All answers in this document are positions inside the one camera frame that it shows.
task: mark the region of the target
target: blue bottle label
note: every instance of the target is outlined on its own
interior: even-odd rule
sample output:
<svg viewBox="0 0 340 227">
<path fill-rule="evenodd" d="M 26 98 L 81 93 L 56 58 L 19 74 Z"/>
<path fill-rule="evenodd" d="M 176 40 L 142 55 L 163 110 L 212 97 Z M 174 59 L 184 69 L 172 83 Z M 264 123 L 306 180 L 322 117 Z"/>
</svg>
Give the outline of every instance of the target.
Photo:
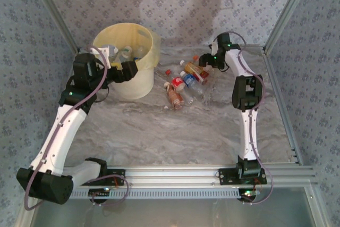
<svg viewBox="0 0 340 227">
<path fill-rule="evenodd" d="M 189 84 L 191 84 L 191 82 L 193 80 L 196 80 L 195 77 L 192 74 L 187 74 L 185 77 L 183 77 L 183 81 L 185 82 L 185 84 L 187 86 L 189 86 Z"/>
</svg>

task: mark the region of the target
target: soda bottle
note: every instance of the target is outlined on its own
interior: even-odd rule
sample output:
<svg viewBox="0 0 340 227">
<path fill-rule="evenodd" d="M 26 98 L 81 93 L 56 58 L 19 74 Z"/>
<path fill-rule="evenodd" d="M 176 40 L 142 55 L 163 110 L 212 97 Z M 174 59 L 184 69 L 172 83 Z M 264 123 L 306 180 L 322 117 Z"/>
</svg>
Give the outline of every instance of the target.
<svg viewBox="0 0 340 227">
<path fill-rule="evenodd" d="M 180 75 L 175 75 L 170 69 L 165 71 L 165 74 L 169 77 L 169 82 L 177 92 L 183 90 L 185 83 Z"/>
<path fill-rule="evenodd" d="M 200 58 L 200 57 L 199 57 L 197 54 L 194 55 L 194 57 L 193 57 L 193 63 L 194 63 L 195 65 L 197 65 L 197 66 L 198 66 L 198 59 L 199 59 L 199 58 Z M 213 67 L 210 66 L 210 65 L 207 65 L 207 66 L 203 67 L 203 70 L 206 71 L 206 72 L 208 72 L 210 76 L 211 76 L 211 74 L 213 74 L 213 72 L 214 72 Z"/>
<path fill-rule="evenodd" d="M 184 67 L 184 71 L 188 74 L 192 74 L 197 81 L 204 84 L 208 81 L 209 73 L 204 71 L 203 68 L 196 66 L 192 62 L 180 61 L 180 66 Z"/>
<path fill-rule="evenodd" d="M 187 74 L 184 71 L 181 72 L 181 77 L 193 94 L 197 97 L 202 97 L 204 94 L 203 86 L 197 82 L 192 74 Z"/>
<path fill-rule="evenodd" d="M 176 110 L 181 109 L 184 105 L 184 100 L 181 95 L 175 91 L 174 87 L 169 82 L 166 82 L 164 84 L 164 88 L 166 89 L 168 99 L 173 107 Z"/>
</svg>

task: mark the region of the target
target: plastic bucket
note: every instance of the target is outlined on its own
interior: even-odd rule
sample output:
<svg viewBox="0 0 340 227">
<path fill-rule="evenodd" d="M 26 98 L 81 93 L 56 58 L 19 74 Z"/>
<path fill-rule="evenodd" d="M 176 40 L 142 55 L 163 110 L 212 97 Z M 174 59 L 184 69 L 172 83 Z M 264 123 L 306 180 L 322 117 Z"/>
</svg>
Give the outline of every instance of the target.
<svg viewBox="0 0 340 227">
<path fill-rule="evenodd" d="M 147 54 L 136 62 L 138 72 L 130 81 L 112 83 L 115 91 L 126 99 L 138 99 L 147 95 L 154 86 L 154 67 L 160 56 L 160 37 L 151 30 L 135 23 L 118 23 L 102 30 L 93 45 L 103 47 L 113 45 L 119 50 L 130 46 L 137 51 L 143 46 Z"/>
</svg>

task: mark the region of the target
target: plastic bottle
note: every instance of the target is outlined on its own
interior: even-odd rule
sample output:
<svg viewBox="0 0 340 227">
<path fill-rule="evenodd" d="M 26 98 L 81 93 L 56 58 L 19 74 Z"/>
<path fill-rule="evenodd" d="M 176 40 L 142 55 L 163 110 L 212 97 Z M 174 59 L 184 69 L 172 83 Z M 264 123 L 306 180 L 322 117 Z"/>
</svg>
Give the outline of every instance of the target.
<svg viewBox="0 0 340 227">
<path fill-rule="evenodd" d="M 197 80 L 192 74 L 187 74 L 184 71 L 182 71 L 181 77 L 195 96 L 198 97 L 203 96 L 204 94 L 203 86 L 199 82 L 197 82 Z"/>
<path fill-rule="evenodd" d="M 193 96 L 188 91 L 187 87 L 184 87 L 179 93 L 182 96 L 185 103 L 187 103 L 188 105 L 191 105 L 193 103 L 194 101 Z"/>
<path fill-rule="evenodd" d="M 109 56 L 108 60 L 110 63 L 113 63 L 117 58 L 118 48 L 114 47 L 113 45 L 102 45 L 102 48 L 108 47 L 109 48 Z"/>
<path fill-rule="evenodd" d="M 164 84 L 164 87 L 166 88 L 168 99 L 170 103 L 173 105 L 173 107 L 176 110 L 181 109 L 184 105 L 184 100 L 181 97 L 181 95 L 175 91 L 174 87 L 169 82 L 166 82 Z"/>
<path fill-rule="evenodd" d="M 171 85 L 177 92 L 183 90 L 185 83 L 183 82 L 180 75 L 175 75 L 170 69 L 165 71 L 165 74 L 169 77 L 169 82 L 171 82 Z"/>
<path fill-rule="evenodd" d="M 132 48 L 130 46 L 125 46 L 124 49 L 122 49 L 120 52 L 117 54 L 117 58 L 115 62 L 125 62 L 129 61 L 132 55 Z"/>
<path fill-rule="evenodd" d="M 192 74 L 197 81 L 204 84 L 208 81 L 209 73 L 204 71 L 203 68 L 196 66 L 192 62 L 180 61 L 180 66 L 184 67 L 184 71 L 188 74 Z"/>
<path fill-rule="evenodd" d="M 193 57 L 193 63 L 194 63 L 195 65 L 197 65 L 197 66 L 198 66 L 198 60 L 199 60 L 199 58 L 200 58 L 200 56 L 198 56 L 197 54 L 194 55 L 194 57 Z M 210 65 L 207 65 L 207 66 L 203 67 L 203 70 L 206 71 L 206 72 L 208 72 L 209 75 L 211 75 L 211 74 L 214 72 L 213 67 L 210 66 Z"/>
<path fill-rule="evenodd" d="M 133 60 L 138 61 L 145 56 L 145 48 L 143 46 L 138 47 L 137 51 L 133 54 Z"/>
</svg>

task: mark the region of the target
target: red bottle label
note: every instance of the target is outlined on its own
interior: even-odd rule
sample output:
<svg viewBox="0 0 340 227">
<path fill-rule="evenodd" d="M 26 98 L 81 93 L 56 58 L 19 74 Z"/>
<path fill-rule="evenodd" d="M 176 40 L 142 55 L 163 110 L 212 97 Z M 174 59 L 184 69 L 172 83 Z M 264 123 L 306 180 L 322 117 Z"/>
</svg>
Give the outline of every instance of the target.
<svg viewBox="0 0 340 227">
<path fill-rule="evenodd" d="M 207 82 L 207 77 L 209 76 L 209 73 L 206 71 L 202 71 L 200 74 L 194 73 L 193 76 L 196 78 L 197 81 L 204 84 Z"/>
<path fill-rule="evenodd" d="M 182 80 L 182 78 L 180 77 L 176 77 L 174 80 L 172 80 L 171 84 L 173 85 L 173 87 L 177 88 L 178 86 L 182 85 L 184 82 Z"/>
<path fill-rule="evenodd" d="M 206 79 L 206 78 L 209 76 L 209 73 L 206 72 L 206 71 L 202 71 L 202 73 L 200 73 L 200 76 L 201 76 L 203 79 Z"/>
</svg>

